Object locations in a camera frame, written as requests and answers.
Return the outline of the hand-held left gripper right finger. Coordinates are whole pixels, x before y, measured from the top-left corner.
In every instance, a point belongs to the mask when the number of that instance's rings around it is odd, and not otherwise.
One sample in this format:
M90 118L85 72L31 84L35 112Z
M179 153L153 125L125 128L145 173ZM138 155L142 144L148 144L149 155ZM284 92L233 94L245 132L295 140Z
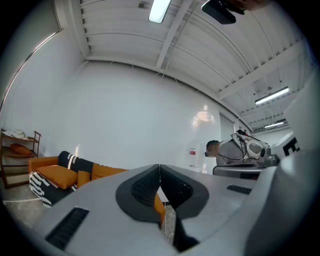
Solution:
M159 166L160 187L176 214L173 246L183 252L199 241L187 235L182 220L197 217L209 199L208 189L200 182L174 170L168 165Z

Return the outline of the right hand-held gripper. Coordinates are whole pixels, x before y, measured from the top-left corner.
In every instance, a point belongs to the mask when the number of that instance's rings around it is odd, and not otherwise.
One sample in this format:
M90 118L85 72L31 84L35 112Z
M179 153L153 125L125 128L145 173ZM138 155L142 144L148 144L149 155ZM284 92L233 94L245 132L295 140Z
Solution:
M242 207L212 238L215 256L273 256L292 237L320 188L320 72L285 111L297 153L264 170Z

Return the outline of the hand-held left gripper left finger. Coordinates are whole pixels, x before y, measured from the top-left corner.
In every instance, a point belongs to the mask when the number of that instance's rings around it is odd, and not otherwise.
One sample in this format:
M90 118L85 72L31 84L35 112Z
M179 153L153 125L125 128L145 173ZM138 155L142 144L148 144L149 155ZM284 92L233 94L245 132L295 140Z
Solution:
M116 202L133 220L160 223L161 215L155 209L156 194L160 187L160 166L148 165L136 171L116 189Z

